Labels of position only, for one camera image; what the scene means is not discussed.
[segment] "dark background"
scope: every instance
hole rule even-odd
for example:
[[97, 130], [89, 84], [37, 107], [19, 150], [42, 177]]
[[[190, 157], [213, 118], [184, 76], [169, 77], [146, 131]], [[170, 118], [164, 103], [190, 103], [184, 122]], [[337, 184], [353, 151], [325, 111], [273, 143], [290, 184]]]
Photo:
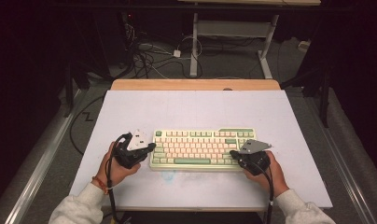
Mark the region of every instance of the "dark background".
[[[319, 64], [332, 65], [331, 87], [377, 167], [377, 0], [356, 2], [359, 7], [351, 15], [327, 14], [321, 23], [319, 16], [281, 16], [274, 38], [313, 40], [298, 76]], [[172, 42], [191, 29], [189, 14], [137, 16], [142, 29], [168, 35], [164, 37]], [[0, 196], [57, 112], [66, 66], [72, 65], [73, 78], [86, 88], [85, 72], [108, 77], [107, 66], [124, 60], [115, 18], [99, 11], [72, 16], [39, 0], [0, 1]], [[116, 47], [103, 44], [109, 42]], [[308, 78], [303, 84], [315, 81]]]

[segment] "hand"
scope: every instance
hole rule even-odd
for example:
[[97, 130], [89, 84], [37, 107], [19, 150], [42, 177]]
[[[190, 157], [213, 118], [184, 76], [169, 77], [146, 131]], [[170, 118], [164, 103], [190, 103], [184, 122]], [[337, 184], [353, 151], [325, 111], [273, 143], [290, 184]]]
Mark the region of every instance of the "hand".
[[[98, 174], [96, 176], [107, 186], [107, 176], [106, 176], [106, 163], [110, 159], [110, 153], [113, 150], [114, 142], [111, 143], [109, 150], [104, 155], [101, 165], [99, 166]], [[112, 159], [112, 166], [110, 171], [110, 179], [112, 180], [112, 187], [119, 184], [126, 176], [135, 174], [140, 168], [140, 163], [135, 164], [133, 168], [127, 169], [123, 166], [120, 166], [115, 158]], [[101, 189], [98, 181], [92, 180], [91, 183], [96, 187]]]
[[[278, 197], [281, 193], [287, 191], [289, 187], [285, 181], [284, 172], [282, 171], [281, 165], [276, 161], [271, 151], [266, 151], [267, 156], [270, 158], [270, 167], [266, 170], [267, 175], [272, 178], [273, 182], [273, 196]], [[244, 174], [250, 180], [258, 182], [264, 189], [270, 192], [270, 184], [264, 174], [252, 175], [250, 172], [244, 169]]]

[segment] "white sleeve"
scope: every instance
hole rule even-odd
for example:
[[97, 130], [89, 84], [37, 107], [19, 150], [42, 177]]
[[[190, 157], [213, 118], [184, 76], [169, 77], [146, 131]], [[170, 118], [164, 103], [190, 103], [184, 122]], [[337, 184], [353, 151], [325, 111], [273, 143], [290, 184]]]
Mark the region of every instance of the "white sleeve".
[[314, 203], [305, 203], [294, 189], [289, 189], [279, 195], [276, 199], [279, 207], [284, 212], [286, 224], [297, 223], [333, 223]]
[[89, 183], [78, 196], [69, 195], [54, 209], [49, 223], [101, 223], [104, 192]]

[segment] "person's left hand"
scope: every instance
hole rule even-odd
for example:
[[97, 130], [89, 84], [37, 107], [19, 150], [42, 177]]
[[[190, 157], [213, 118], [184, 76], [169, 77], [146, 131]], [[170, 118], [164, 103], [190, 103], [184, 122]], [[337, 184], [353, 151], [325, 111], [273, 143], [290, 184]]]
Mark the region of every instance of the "person's left hand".
[[[112, 152], [114, 142], [111, 143], [109, 150], [107, 153], [104, 155], [104, 158], [102, 159], [101, 165], [99, 166], [98, 173], [96, 174], [96, 177], [98, 177], [106, 186], [107, 186], [107, 177], [106, 177], [106, 163], [110, 158], [110, 153]], [[111, 171], [110, 171], [110, 179], [112, 180], [112, 187], [116, 186], [119, 184], [125, 177], [128, 175], [133, 175], [135, 174], [140, 168], [140, 163], [135, 164], [133, 168], [127, 169], [116, 161], [115, 158], [112, 159], [112, 166], [111, 166]], [[95, 185], [98, 188], [102, 188], [98, 181], [92, 180], [91, 183]]]

